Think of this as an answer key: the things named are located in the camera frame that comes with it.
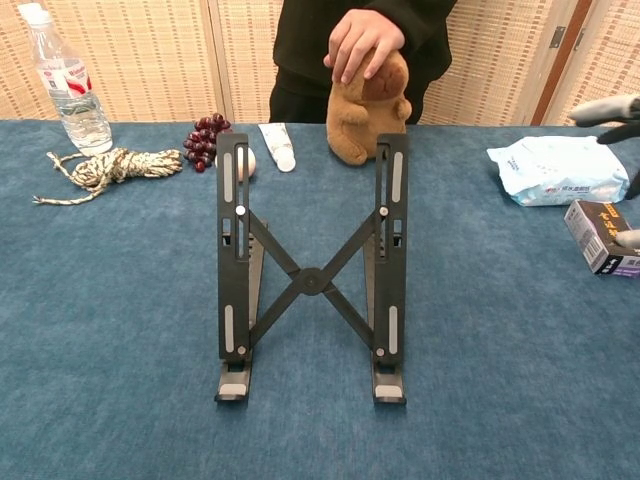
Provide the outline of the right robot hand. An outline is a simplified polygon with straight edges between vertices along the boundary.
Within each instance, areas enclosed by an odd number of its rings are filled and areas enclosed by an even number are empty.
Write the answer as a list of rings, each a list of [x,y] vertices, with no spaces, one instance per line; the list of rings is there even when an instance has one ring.
[[[596,139],[601,145],[612,145],[632,138],[639,138],[639,93],[608,96],[591,100],[573,108],[569,118],[580,128],[594,127],[609,122],[622,125],[614,127]],[[625,200],[639,197],[639,169],[624,196]],[[621,247],[639,249],[639,229],[631,229],[615,235]]]

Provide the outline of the person's left hand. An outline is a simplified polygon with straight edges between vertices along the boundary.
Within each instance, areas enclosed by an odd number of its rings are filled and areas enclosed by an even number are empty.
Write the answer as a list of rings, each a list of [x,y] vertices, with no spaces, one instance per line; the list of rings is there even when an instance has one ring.
[[[401,29],[379,12],[349,10],[333,28],[323,63],[331,69],[333,83],[349,84],[365,58],[363,76],[371,79],[393,51],[405,45]]]

